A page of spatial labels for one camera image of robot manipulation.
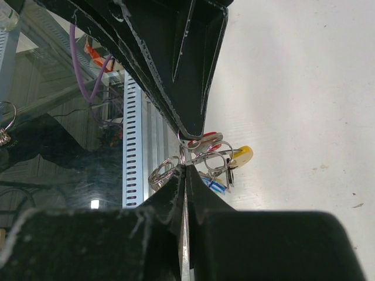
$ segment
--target metal ring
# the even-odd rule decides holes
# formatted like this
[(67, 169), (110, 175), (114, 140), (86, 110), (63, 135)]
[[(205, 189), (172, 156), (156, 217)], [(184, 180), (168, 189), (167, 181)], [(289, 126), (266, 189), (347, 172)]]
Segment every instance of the metal ring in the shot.
[(185, 150), (182, 145), (180, 145), (180, 164), (185, 165)]
[(209, 148), (207, 148), (206, 151), (207, 151), (207, 152), (210, 151), (214, 146), (219, 145), (219, 144), (227, 145), (227, 146), (230, 148), (230, 150), (231, 150), (231, 154), (229, 154), (229, 159), (230, 159), (229, 163), (232, 162), (232, 160), (233, 160), (233, 155), (234, 155), (234, 149), (233, 149), (233, 147), (232, 147), (228, 142), (226, 142), (225, 140), (220, 140), (220, 141), (218, 141), (218, 142), (213, 143), (212, 145), (210, 145)]
[(225, 171), (225, 170), (228, 168), (227, 160), (224, 158), (224, 156), (221, 155), (219, 152), (214, 151), (214, 150), (213, 150), (213, 151), (205, 151), (205, 152), (202, 152), (202, 153), (198, 154), (197, 157), (196, 157), (195, 159), (200, 158), (200, 157), (202, 157), (202, 156), (208, 156), (208, 155), (210, 155), (210, 154), (216, 154), (216, 155), (219, 155), (219, 156), (223, 159), (223, 161), (224, 161), (224, 166), (220, 166), (220, 167), (217, 167), (217, 168), (215, 168), (215, 169), (212, 169), (212, 168), (207, 164), (207, 159), (204, 158), (204, 164), (206, 165), (206, 167), (207, 167), (207, 169), (208, 169), (209, 171), (212, 171), (212, 172), (217, 173), (217, 172), (223, 172), (223, 171)]
[(159, 183), (161, 180), (165, 179), (166, 177), (170, 176), (171, 173), (173, 173), (173, 169), (174, 167), (172, 167), (171, 169), (169, 169), (168, 171), (165, 171), (164, 173), (162, 174), (159, 174), (160, 170), (166, 166), (167, 164), (172, 164), (172, 160), (173, 159), (177, 159), (179, 160), (178, 156), (172, 156), (170, 158), (167, 158), (163, 161), (163, 163), (161, 163), (151, 174), (150, 176), (148, 177), (148, 180), (149, 180), (149, 183), (150, 184), (157, 184)]
[(8, 130), (13, 124), (14, 122), (16, 121), (16, 116), (17, 116), (17, 108), (16, 106), (9, 102), (9, 101), (0, 101), (0, 104), (10, 104), (13, 106), (13, 110), (14, 110), (14, 117), (13, 117), (13, 120), (11, 120), (11, 122), (8, 124), (8, 126), (6, 126), (6, 128), (4, 130)]
[(200, 140), (195, 140), (195, 141), (197, 142), (197, 144), (198, 144), (197, 146), (194, 146), (194, 147), (192, 147), (192, 148), (186, 146), (186, 145), (182, 142), (182, 140), (181, 140), (180, 133), (181, 133), (181, 130), (179, 130), (178, 133), (177, 133), (177, 139), (178, 139), (179, 143), (180, 143), (184, 148), (189, 149), (189, 150), (192, 150), (192, 149), (196, 149), (198, 146), (200, 146)]
[(204, 165), (206, 166), (207, 169), (209, 169), (210, 171), (214, 172), (214, 173), (219, 173), (219, 172), (224, 172), (225, 170), (228, 169), (228, 165), (227, 165), (227, 160), (224, 158), (223, 155), (221, 155), (219, 152), (217, 151), (207, 151), (207, 153), (213, 153), (213, 154), (217, 154), (219, 155), (223, 161), (224, 161), (224, 165), (223, 166), (220, 166), (220, 167), (216, 167), (215, 169), (212, 169), (208, 164), (207, 164), (207, 159), (205, 158), (204, 159)]
[[(238, 153), (238, 152), (241, 152), (242, 150), (240, 150), (240, 149), (235, 149), (235, 150), (233, 150), (233, 151), (234, 151), (234, 153)], [(223, 156), (231, 154), (231, 150), (230, 150), (230, 149), (229, 149), (229, 150), (222, 150), (222, 151), (218, 151), (218, 152), (219, 152), (221, 155), (223, 155)], [(202, 157), (202, 156), (199, 156), (199, 158), (198, 158), (198, 156), (196, 156), (194, 159), (187, 161), (186, 164), (187, 164), (187, 165), (197, 165), (197, 164), (200, 164), (201, 162), (203, 162), (203, 159), (200, 160), (201, 157)], [(216, 155), (212, 155), (211, 157), (210, 157), (210, 155), (205, 155), (205, 158), (207, 158), (207, 160), (209, 160), (209, 159), (211, 159), (211, 158), (214, 158), (214, 157), (216, 157)]]

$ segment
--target keychain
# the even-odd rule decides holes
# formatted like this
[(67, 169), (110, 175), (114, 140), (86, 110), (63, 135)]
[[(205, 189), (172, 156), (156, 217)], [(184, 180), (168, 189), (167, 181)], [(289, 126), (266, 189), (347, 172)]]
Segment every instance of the keychain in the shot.
[[(149, 176), (148, 181), (154, 191), (158, 191), (172, 177), (176, 167), (174, 160), (182, 165), (197, 165), (204, 162), (208, 170), (208, 174), (199, 172), (205, 185), (214, 192), (225, 195), (230, 193), (230, 187), (234, 187), (233, 170), (238, 169), (248, 163), (253, 158), (253, 150), (249, 146), (242, 146), (239, 149), (233, 149), (231, 144), (223, 140), (223, 134), (217, 132), (206, 133), (201, 140), (191, 140), (187, 145), (181, 140), (180, 132), (177, 134), (180, 143), (180, 156), (172, 156), (163, 161)], [(222, 145), (228, 146), (229, 150), (216, 151)], [(196, 157), (185, 162), (185, 149), (190, 153), (194, 153)], [(210, 167), (207, 160), (220, 157), (223, 159), (223, 165), (219, 167)], [(223, 173), (226, 174), (227, 186), (225, 186), (218, 177)]]
[(12, 139), (8, 135), (6, 130), (8, 130), (14, 124), (14, 122), (16, 121), (17, 108), (13, 103), (11, 103), (9, 101), (0, 101), (0, 104), (10, 104), (10, 105), (13, 106), (13, 110), (14, 110), (14, 117), (13, 117), (13, 120), (11, 121), (11, 123), (9, 123), (9, 125), (6, 128), (0, 128), (0, 147), (1, 147), (3, 145), (6, 145), (7, 143), (9, 143)]

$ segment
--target black plastic part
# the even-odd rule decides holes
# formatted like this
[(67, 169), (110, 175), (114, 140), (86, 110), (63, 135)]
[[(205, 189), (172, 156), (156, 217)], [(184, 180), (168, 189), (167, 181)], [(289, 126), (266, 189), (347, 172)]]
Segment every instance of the black plastic part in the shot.
[(178, 166), (134, 210), (30, 210), (0, 256), (0, 280), (181, 280), (185, 187), (196, 281), (364, 280), (334, 217), (237, 212), (194, 166)]
[(36, 0), (101, 43), (172, 129), (203, 135), (207, 99), (231, 1)]
[(25, 3), (25, 0), (5, 0), (5, 2), (8, 3), (8, 5), (12, 7), (12, 9), (15, 10), (17, 13), (20, 13), (23, 8), (23, 4)]

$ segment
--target white table surface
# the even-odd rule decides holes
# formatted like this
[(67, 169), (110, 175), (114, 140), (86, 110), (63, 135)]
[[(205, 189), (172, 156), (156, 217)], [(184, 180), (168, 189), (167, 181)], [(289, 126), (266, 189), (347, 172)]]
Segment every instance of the white table surface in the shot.
[(237, 209), (334, 214), (369, 280), (374, 19), (371, 0), (235, 0), (206, 119), (206, 132), (254, 150), (226, 201)]

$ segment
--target gray metal frame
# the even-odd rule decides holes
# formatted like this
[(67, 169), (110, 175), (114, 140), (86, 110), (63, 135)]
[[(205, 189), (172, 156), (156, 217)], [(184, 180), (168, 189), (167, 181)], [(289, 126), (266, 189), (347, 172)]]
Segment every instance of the gray metal frame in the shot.
[[(52, 48), (49, 52), (61, 64), (73, 69), (71, 63), (69, 34), (60, 26), (53, 16), (34, 2), (25, 3), (21, 16), (21, 32), (42, 49)], [(91, 80), (98, 76), (99, 70), (90, 64), (90, 56), (77, 45), (77, 57), (81, 72), (85, 79)]]
[(149, 188), (148, 176), (165, 159), (170, 157), (169, 138), (167, 123), (156, 110), (145, 94), (142, 97), (142, 134), (143, 140), (143, 175), (144, 182), (144, 200), (153, 195), (154, 191)]
[(0, 101), (6, 101), (15, 69), (20, 28), (11, 32), (0, 31)]
[(142, 91), (125, 73), (122, 206), (135, 208), (144, 201), (142, 151)]

